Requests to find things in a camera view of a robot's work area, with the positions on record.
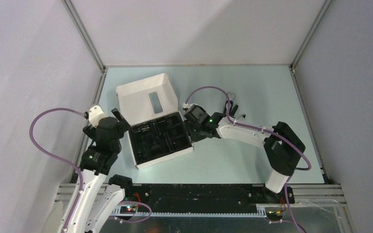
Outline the white box with black tray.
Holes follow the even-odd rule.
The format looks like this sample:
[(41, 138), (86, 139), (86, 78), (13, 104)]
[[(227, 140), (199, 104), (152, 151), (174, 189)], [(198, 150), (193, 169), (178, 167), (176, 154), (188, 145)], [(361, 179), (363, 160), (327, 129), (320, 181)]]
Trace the white box with black tray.
[(143, 169), (193, 152), (166, 73), (116, 87), (128, 130), (134, 165)]

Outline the black cylindrical adapter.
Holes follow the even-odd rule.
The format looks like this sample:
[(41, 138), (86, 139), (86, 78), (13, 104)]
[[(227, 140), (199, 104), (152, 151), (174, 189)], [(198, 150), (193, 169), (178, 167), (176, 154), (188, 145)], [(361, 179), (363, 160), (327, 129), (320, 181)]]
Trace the black cylindrical adapter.
[(230, 116), (234, 117), (237, 110), (238, 110), (239, 106), (236, 104), (234, 105), (234, 107), (232, 108), (231, 112), (230, 112)]

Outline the silver black hair clipper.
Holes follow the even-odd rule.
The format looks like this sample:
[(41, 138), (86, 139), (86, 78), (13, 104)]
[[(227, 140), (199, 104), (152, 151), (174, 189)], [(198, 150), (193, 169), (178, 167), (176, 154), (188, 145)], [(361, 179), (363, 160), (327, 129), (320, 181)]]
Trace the silver black hair clipper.
[(227, 100), (230, 100), (231, 102), (234, 102), (235, 98), (236, 98), (236, 94), (227, 93)]

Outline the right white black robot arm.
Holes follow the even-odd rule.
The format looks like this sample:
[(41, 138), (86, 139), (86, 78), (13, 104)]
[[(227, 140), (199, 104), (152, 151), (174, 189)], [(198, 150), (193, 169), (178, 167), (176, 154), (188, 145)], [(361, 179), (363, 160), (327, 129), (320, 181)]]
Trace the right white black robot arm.
[(227, 117), (226, 113), (210, 116), (196, 104), (183, 104), (184, 125), (192, 142), (207, 138), (233, 139), (264, 149), (271, 166), (263, 197), (275, 203), (281, 199), (285, 183), (293, 175), (305, 151), (305, 145), (291, 129), (279, 121), (275, 126), (247, 125)]

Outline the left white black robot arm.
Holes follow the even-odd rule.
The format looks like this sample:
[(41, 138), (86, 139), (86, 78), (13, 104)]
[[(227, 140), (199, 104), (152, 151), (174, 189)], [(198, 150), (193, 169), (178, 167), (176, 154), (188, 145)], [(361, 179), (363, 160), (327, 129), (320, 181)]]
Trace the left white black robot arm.
[(79, 180), (66, 212), (61, 217), (59, 233), (98, 233), (120, 201), (129, 202), (134, 196), (132, 180), (115, 175), (109, 181), (103, 197), (95, 202), (98, 191), (122, 150), (120, 139), (130, 129), (129, 123), (118, 109), (113, 116), (106, 114), (99, 105), (87, 112), (89, 126), (84, 133), (92, 144), (82, 154)]

